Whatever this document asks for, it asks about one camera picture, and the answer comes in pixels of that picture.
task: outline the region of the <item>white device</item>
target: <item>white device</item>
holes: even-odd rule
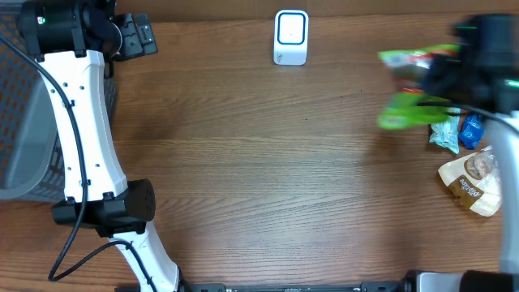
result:
[[[307,62],[308,14],[282,10],[274,26],[274,62],[277,65],[301,66]]]

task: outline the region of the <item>mesh basket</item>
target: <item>mesh basket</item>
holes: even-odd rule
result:
[[[25,51],[15,19],[20,1],[0,1],[0,33]],[[105,80],[111,118],[117,90]],[[65,174],[49,94],[37,70],[0,43],[0,200],[63,199]]]

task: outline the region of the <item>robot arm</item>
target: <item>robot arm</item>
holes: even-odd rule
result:
[[[110,134],[103,92],[105,62],[102,53],[87,50],[86,57],[84,58],[77,58],[72,51],[45,54],[45,61],[40,64],[62,85],[62,89],[66,93],[69,102],[73,105],[79,133],[83,137],[82,143],[85,161],[87,162],[87,176],[90,181],[88,186],[88,208],[92,209],[92,213],[88,213],[90,216],[85,221],[91,222],[94,219],[93,211],[96,210],[96,206],[101,206],[100,202],[104,201],[108,204],[117,202],[117,197],[120,195],[125,196],[125,191],[127,193],[131,191],[128,190],[127,179],[119,165]],[[45,79],[45,85],[49,90],[58,125],[58,134],[62,143],[63,160],[65,161],[66,169],[66,201],[73,199],[75,204],[79,204],[82,200],[82,187],[80,185],[81,177],[74,133],[72,132],[61,98],[53,90],[52,84],[47,79]],[[143,192],[139,191],[136,194],[142,196]],[[140,200],[126,200],[125,202],[127,204],[129,202],[141,202],[142,204],[133,204],[132,208],[152,208],[154,213],[153,193],[145,195],[144,202]],[[64,220],[62,213],[65,207],[53,210],[54,217],[58,222]],[[112,229],[125,227],[125,224],[117,222],[105,223],[112,225]],[[152,278],[153,285],[157,291],[176,291],[179,279],[177,265],[167,256],[153,222],[139,221],[139,223],[145,224],[143,230],[132,230],[122,233],[117,233],[116,230],[106,230],[106,234],[103,235],[108,235],[110,242],[124,240],[132,244],[139,254],[143,266]],[[98,227],[100,230],[103,230],[106,226]],[[131,251],[122,245],[119,245],[118,248],[139,280],[140,290],[152,292],[152,284],[148,283]]]
[[[519,129],[519,112],[507,121]],[[495,121],[487,123],[487,130],[499,163],[503,196],[500,271],[519,274],[519,136]]]
[[[143,292],[177,291],[180,273],[152,219],[155,195],[148,180],[128,182],[119,165],[105,108],[105,60],[125,61],[157,51],[146,15],[114,15],[115,1],[26,2],[20,35],[30,57],[58,82],[71,104],[81,137],[88,198],[83,202],[79,154],[62,97],[42,75],[54,110],[65,164],[65,199],[53,206],[58,224],[95,228],[118,248]]]

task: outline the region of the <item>plastic wrapper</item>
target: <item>plastic wrapper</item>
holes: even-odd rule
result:
[[[461,205],[485,217],[499,210],[500,175],[490,147],[449,162],[438,173]]]
[[[460,109],[450,108],[451,114],[459,114]],[[431,124],[432,134],[429,139],[430,143],[436,143],[438,146],[450,149],[455,154],[460,152],[460,145],[457,142],[457,125],[460,123],[460,116],[448,116],[445,122]]]
[[[379,53],[379,58],[391,70],[398,93],[379,115],[379,127],[399,130],[408,127],[445,122],[445,108],[419,107],[420,101],[444,101],[423,94],[421,83],[435,54],[454,55],[457,45],[436,45],[423,49],[395,50]]]
[[[469,150],[474,150],[479,145],[479,141],[485,134],[483,118],[479,114],[470,114],[463,122],[460,135],[458,136]]]

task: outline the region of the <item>wooden table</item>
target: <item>wooden table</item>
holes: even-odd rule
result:
[[[459,207],[427,127],[382,131],[377,52],[449,43],[459,14],[312,18],[304,67],[272,64],[269,20],[154,24],[159,54],[120,63],[113,136],[149,178],[156,226],[192,282],[347,284],[412,268],[495,271],[500,216]],[[105,251],[61,284],[70,228],[50,206],[0,203],[0,290],[111,291],[135,279]],[[64,266],[105,239],[81,230]]]

